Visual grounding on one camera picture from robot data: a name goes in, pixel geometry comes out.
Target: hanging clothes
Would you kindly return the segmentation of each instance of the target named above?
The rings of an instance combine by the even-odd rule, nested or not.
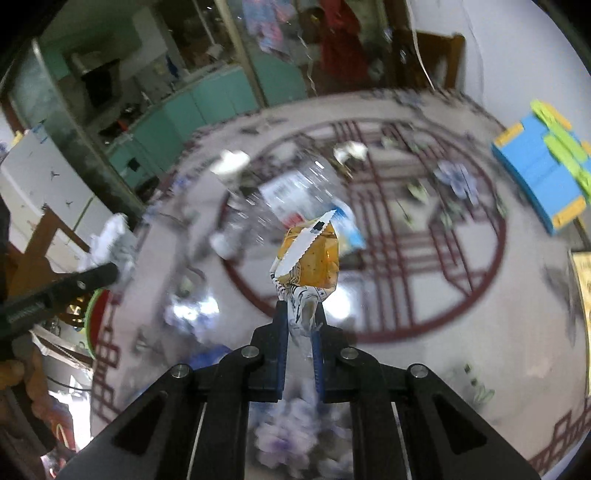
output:
[[[361,25],[345,0],[320,0],[324,9],[321,31],[322,69],[346,83],[369,79],[368,62],[359,41]]]
[[[246,29],[262,51],[288,54],[280,24],[296,13],[290,0],[242,0],[242,9]]]

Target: circular tablecloth pattern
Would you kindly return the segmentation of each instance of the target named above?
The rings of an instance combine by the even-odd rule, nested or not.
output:
[[[269,116],[281,121],[252,134]],[[163,322],[166,291],[188,263],[205,274],[219,308],[209,342],[238,348],[269,322],[263,312],[273,298],[268,270],[277,247],[247,248],[232,265],[211,251],[208,238],[227,192],[206,164],[222,149],[243,150],[255,159],[252,167],[260,168],[269,155],[289,157],[290,139],[298,135],[371,144],[388,132],[397,149],[371,146],[366,169],[343,187],[368,249],[357,263],[343,265],[341,292],[327,301],[347,299],[349,311],[338,314],[326,304],[337,313],[329,321],[355,330],[358,346],[382,363],[428,365],[468,402],[474,392],[460,380],[470,364],[479,382],[495,390],[486,405],[475,405],[478,412],[539,473],[547,472],[591,428],[591,403],[584,397],[586,332],[581,316],[570,310],[569,292],[565,296],[559,288],[568,290],[568,250],[583,244],[574,226],[547,235],[491,155],[490,144],[502,130],[456,93],[418,97],[379,90],[291,103],[196,131],[137,231],[133,282],[105,309],[92,434],[194,352],[194,340]],[[464,163],[481,192],[480,205],[447,233],[433,222],[436,193],[427,208],[402,195],[407,175],[425,179],[439,159]],[[495,207],[498,199],[508,210],[505,218]],[[414,217],[413,230],[400,222],[397,200]],[[290,348],[287,383],[311,375],[309,364]],[[270,477],[259,469],[248,470],[246,478]]]

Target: metal screw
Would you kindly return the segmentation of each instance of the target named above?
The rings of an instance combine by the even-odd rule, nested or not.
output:
[[[415,378],[425,378],[429,374],[429,369],[424,365],[416,364],[410,368],[410,372]]]
[[[359,352],[353,347],[348,346],[340,351],[340,356],[345,360],[355,360],[359,356]]]
[[[183,377],[186,377],[190,371],[191,371],[191,369],[189,368],[188,365],[178,364],[170,369],[170,374],[174,378],[183,378]]]
[[[255,358],[259,354],[259,349],[255,346],[248,345],[241,350],[244,358]]]

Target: round table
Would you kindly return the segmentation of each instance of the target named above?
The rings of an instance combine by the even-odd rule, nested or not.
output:
[[[272,127],[256,133],[264,119]],[[382,363],[428,365],[464,398],[473,395],[463,383],[469,364],[470,375],[495,391],[486,404],[474,404],[478,412],[540,474],[547,472],[591,427],[586,332],[569,310],[569,293],[560,290],[569,285],[568,251],[583,244],[573,225],[547,235],[491,155],[502,131],[460,94],[390,90],[292,103],[196,131],[137,232],[133,282],[106,308],[92,433],[198,348],[163,321],[166,291],[184,267],[204,272],[219,309],[209,341],[238,348],[269,322],[276,295],[268,272],[277,245],[248,245],[234,261],[212,252],[208,238],[223,223],[227,192],[204,167],[208,160],[222,149],[243,150],[265,180],[288,170],[302,143],[329,153],[355,140],[369,146],[369,158],[339,186],[339,197],[353,209],[367,249],[342,262],[337,290],[324,305],[329,323],[353,331],[358,347]],[[384,148],[382,137],[394,146]],[[479,190],[478,205],[468,205],[449,229],[441,222],[441,198],[449,192],[432,178],[442,160],[464,164]],[[173,179],[177,187],[167,190]],[[408,195],[408,183],[417,180],[429,184],[426,205]],[[298,353],[290,350],[288,378],[312,375]]]

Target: red dress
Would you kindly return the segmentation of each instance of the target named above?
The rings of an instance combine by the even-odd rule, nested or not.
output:
[[[320,0],[325,26],[322,34],[322,69],[346,82],[368,78],[368,64],[359,41],[361,26],[345,0]]]

